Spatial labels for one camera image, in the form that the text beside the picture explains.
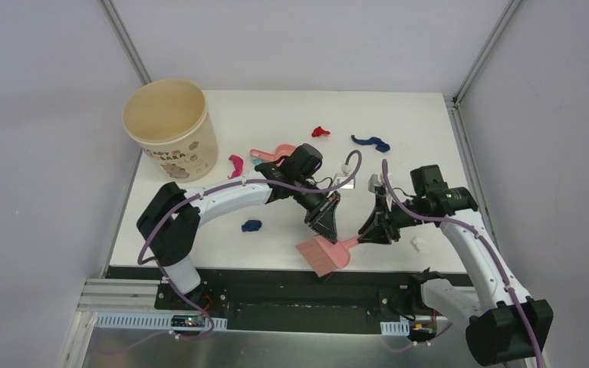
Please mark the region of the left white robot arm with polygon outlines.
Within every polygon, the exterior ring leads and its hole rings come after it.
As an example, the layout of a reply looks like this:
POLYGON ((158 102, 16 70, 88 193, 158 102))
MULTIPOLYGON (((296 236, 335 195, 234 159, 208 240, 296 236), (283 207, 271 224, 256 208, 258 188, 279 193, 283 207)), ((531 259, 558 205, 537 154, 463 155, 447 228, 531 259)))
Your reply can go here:
POLYGON ((153 253, 152 260, 173 282, 176 303, 189 311, 202 303, 201 278, 190 257, 199 228, 239 209, 292 198, 306 211, 304 223, 324 240, 337 243, 335 211, 340 196, 311 182, 322 159, 317 149, 304 143, 288 156, 217 186, 182 189, 175 182, 161 186, 138 218, 137 229, 153 253))

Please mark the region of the pink hand brush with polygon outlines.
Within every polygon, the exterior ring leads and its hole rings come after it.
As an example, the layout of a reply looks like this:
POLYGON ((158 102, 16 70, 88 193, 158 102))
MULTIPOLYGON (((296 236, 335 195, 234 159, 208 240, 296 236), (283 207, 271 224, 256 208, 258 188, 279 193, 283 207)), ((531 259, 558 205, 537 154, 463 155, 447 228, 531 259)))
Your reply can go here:
POLYGON ((314 273, 322 278, 346 268, 350 263, 350 250, 358 245, 358 237, 331 243, 321 235, 315 235, 295 247, 314 273))

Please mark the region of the pink plastic dustpan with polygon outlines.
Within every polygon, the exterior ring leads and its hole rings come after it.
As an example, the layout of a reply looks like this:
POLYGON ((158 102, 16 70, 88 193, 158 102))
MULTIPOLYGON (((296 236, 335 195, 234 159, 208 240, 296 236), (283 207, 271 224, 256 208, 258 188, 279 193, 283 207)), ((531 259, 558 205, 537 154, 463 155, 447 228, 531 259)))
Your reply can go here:
POLYGON ((290 156, 295 150, 296 146, 291 144, 278 145, 273 152, 265 152, 259 149, 251 149, 249 155, 252 159, 258 159, 261 162, 274 162, 282 156, 290 156))

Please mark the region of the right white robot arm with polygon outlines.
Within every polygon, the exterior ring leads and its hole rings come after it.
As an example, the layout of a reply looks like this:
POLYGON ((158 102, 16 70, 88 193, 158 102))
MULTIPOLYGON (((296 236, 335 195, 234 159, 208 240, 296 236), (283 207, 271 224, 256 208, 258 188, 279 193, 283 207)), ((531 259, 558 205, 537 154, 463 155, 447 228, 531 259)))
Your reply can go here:
POLYGON ((469 190, 449 187, 437 165, 422 166, 410 173, 415 196, 401 201, 386 160, 381 169, 375 177, 377 201, 358 241, 390 244, 398 240, 402 228, 434 224, 456 250, 478 297, 470 301, 447 279, 424 271, 406 289, 408 310, 424 314, 433 309, 462 328, 469 351, 481 366, 532 358, 536 366, 544 367, 543 349, 554 312, 513 275, 492 244, 469 190))

